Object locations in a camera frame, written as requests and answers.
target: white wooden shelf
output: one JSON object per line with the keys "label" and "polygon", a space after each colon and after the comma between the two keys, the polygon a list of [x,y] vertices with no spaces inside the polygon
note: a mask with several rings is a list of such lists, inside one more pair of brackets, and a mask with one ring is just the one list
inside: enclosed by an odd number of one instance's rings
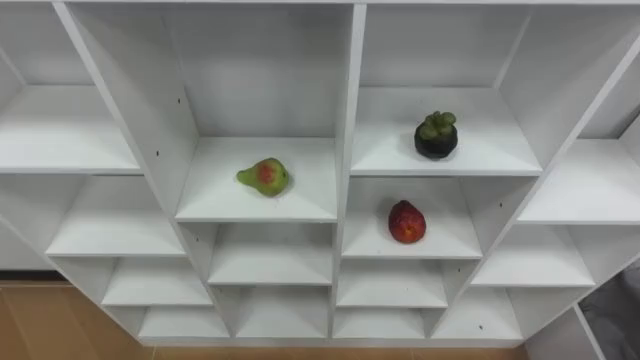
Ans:
{"label": "white wooden shelf", "polygon": [[435,328],[433,339],[522,340],[503,289],[469,289]]}
{"label": "white wooden shelf", "polygon": [[238,338],[325,338],[328,292],[321,288],[242,289]]}
{"label": "white wooden shelf", "polygon": [[[429,160],[414,148],[416,127],[434,111],[453,112],[458,146]],[[361,88],[352,175],[537,175],[527,139],[495,89]]]}
{"label": "white wooden shelf", "polygon": [[333,328],[337,339],[425,339],[419,310],[338,309]]}
{"label": "white wooden shelf", "polygon": [[[236,173],[267,157],[287,168],[290,185],[266,198]],[[184,222],[335,222],[334,142],[320,138],[202,138],[176,219]]]}
{"label": "white wooden shelf", "polygon": [[640,167],[618,140],[577,140],[518,222],[640,224]]}
{"label": "white wooden shelf", "polygon": [[348,260],[340,268],[341,307],[444,308],[447,298],[435,262]]}
{"label": "white wooden shelf", "polygon": [[122,259],[106,290],[103,305],[211,305],[195,270],[183,259]]}
{"label": "white wooden shelf", "polygon": [[89,177],[49,256],[186,256],[144,177]]}
{"label": "white wooden shelf", "polygon": [[595,282],[565,227],[516,225],[471,284],[588,288]]}
{"label": "white wooden shelf", "polygon": [[229,333],[213,307],[152,306],[138,336],[142,341],[171,343],[229,338]]}
{"label": "white wooden shelf", "polygon": [[0,112],[0,173],[141,174],[95,86],[26,86]]}
{"label": "white wooden shelf", "polygon": [[331,285],[332,227],[226,224],[213,249],[212,285]]}
{"label": "white wooden shelf", "polygon": [[145,345],[515,347],[640,256],[640,0],[143,1],[0,0],[0,233]]}
{"label": "white wooden shelf", "polygon": [[[406,245],[387,228],[391,207],[410,201],[422,212],[427,231]],[[352,179],[342,256],[386,259],[477,259],[482,256],[457,179]]]}

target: floor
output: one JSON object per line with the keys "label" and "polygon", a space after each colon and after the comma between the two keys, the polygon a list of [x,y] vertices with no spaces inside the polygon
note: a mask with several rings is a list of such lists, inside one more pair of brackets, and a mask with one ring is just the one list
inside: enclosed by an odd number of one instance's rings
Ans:
{"label": "floor", "polygon": [[517,349],[144,348],[66,283],[0,283],[0,359],[527,360]]}

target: mangosteen calyx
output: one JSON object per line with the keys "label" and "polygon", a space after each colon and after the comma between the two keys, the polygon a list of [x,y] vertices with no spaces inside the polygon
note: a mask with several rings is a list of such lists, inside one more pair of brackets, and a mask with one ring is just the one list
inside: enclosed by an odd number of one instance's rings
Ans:
{"label": "mangosteen calyx", "polygon": [[413,136],[418,153],[430,159],[447,157],[458,145],[455,122],[456,117],[450,112],[428,115]]}

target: shelf board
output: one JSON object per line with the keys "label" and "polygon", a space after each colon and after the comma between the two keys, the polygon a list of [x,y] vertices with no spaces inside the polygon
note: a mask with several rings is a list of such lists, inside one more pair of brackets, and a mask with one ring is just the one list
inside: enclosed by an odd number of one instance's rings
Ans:
{"label": "shelf board", "polygon": [[140,340],[174,338],[229,338],[229,333],[213,307],[150,307],[142,322]]}
{"label": "shelf board", "polygon": [[102,305],[211,305],[206,289],[185,259],[122,259]]}
{"label": "shelf board", "polygon": [[257,287],[242,289],[238,338],[326,338],[328,290]]}
{"label": "shelf board", "polygon": [[522,340],[504,289],[468,289],[435,329],[433,339]]}
{"label": "shelf board", "polygon": [[338,309],[336,339],[425,339],[419,310]]}
{"label": "shelf board", "polygon": [[[479,259],[482,257],[456,179],[352,179],[342,256],[387,259]],[[398,201],[409,200],[425,216],[427,232],[415,244],[398,243],[387,227]]]}
{"label": "shelf board", "polygon": [[595,283],[565,227],[516,225],[471,285],[591,287]]}
{"label": "shelf board", "polygon": [[26,86],[0,112],[0,173],[142,171],[95,86]]}
{"label": "shelf board", "polygon": [[337,305],[444,308],[447,297],[437,263],[348,260],[340,268]]}
{"label": "shelf board", "polygon": [[[447,159],[418,154],[413,135],[425,116],[453,112],[459,143]],[[496,89],[360,88],[352,175],[524,176],[542,172]]]}
{"label": "shelf board", "polygon": [[218,230],[213,285],[331,285],[332,226],[226,224]]}
{"label": "shelf board", "polygon": [[[288,189],[267,198],[236,180],[268,157],[291,174]],[[183,222],[336,222],[333,139],[201,138],[176,219]]]}
{"label": "shelf board", "polygon": [[640,224],[640,167],[618,140],[577,140],[518,222]]}
{"label": "shelf board", "polygon": [[141,176],[89,177],[49,256],[185,256]]}

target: green pear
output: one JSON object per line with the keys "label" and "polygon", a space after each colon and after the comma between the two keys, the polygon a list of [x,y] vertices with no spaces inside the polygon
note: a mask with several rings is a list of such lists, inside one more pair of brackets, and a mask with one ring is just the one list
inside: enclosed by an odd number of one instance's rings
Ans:
{"label": "green pear", "polygon": [[289,184],[287,169],[274,158],[264,159],[248,169],[238,171],[236,178],[269,197],[280,194]]}

